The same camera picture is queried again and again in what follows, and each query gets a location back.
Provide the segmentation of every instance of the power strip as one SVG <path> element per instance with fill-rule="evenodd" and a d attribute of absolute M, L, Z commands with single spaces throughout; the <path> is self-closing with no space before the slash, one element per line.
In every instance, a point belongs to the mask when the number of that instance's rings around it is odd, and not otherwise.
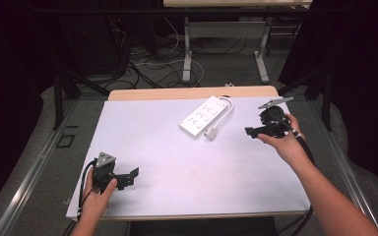
<path fill-rule="evenodd" d="M 180 122 L 179 127 L 196 139 L 202 132 L 206 131 L 227 108 L 228 103 L 215 96 L 211 96 Z"/>

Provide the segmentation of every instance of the white plug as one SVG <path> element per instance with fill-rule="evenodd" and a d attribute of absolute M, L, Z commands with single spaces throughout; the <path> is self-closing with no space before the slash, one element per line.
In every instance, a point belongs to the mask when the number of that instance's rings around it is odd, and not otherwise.
<path fill-rule="evenodd" d="M 205 136 L 210 139 L 210 140 L 213 140 L 216 136 L 217 136 L 217 129 L 215 127 L 211 127 L 209 128 L 206 132 L 205 132 Z"/>

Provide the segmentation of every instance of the white tabletop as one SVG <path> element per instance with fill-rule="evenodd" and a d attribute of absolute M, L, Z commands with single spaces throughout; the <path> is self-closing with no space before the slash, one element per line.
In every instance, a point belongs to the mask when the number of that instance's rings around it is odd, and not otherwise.
<path fill-rule="evenodd" d="M 258 105 L 270 97 L 234 97 L 233 112 L 210 141 L 178 127 L 205 101 L 107 101 L 84 166 L 103 151 L 117 157 L 115 174 L 136 167 L 133 186 L 115 191 L 104 219 L 150 220 L 304 213 L 306 194 L 272 147 L 245 127 L 260 126 Z M 66 216 L 75 218 L 79 183 Z"/>
<path fill-rule="evenodd" d="M 165 7 L 254 7 L 310 5 L 312 0 L 164 0 Z"/>

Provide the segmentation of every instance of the desk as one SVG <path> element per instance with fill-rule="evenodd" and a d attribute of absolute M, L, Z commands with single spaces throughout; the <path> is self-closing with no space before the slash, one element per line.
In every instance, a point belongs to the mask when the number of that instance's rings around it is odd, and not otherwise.
<path fill-rule="evenodd" d="M 213 141 L 194 140 L 179 130 L 179 122 L 205 98 L 224 94 L 231 96 L 234 110 Z M 272 147 L 243 129 L 260 125 L 258 105 L 275 96 L 273 87 L 113 91 L 84 167 L 104 151 L 117 157 L 115 174 L 140 167 L 140 175 L 133 186 L 114 192 L 103 219 L 305 213 L 309 201 L 296 175 Z M 76 217 L 79 183 L 66 214 L 70 218 Z"/>
<path fill-rule="evenodd" d="M 312 0 L 164 0 L 165 7 L 193 8 L 193 7 L 270 7 L 310 5 Z M 260 38 L 259 50 L 254 51 L 260 80 L 268 84 L 269 76 L 263 62 L 263 54 L 269 37 L 271 18 L 265 22 L 189 22 L 185 18 L 185 62 L 183 66 L 183 82 L 190 81 L 192 51 L 191 37 L 249 37 Z"/>

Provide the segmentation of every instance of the person's right arm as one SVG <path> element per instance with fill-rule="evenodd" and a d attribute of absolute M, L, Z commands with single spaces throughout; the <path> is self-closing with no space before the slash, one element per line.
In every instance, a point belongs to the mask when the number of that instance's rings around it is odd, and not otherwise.
<path fill-rule="evenodd" d="M 291 126 L 299 131 L 296 118 L 287 114 Z M 292 132 L 276 139 L 263 134 L 263 143 L 274 147 L 296 173 L 328 235 L 378 235 L 378 228 L 313 165 Z"/>

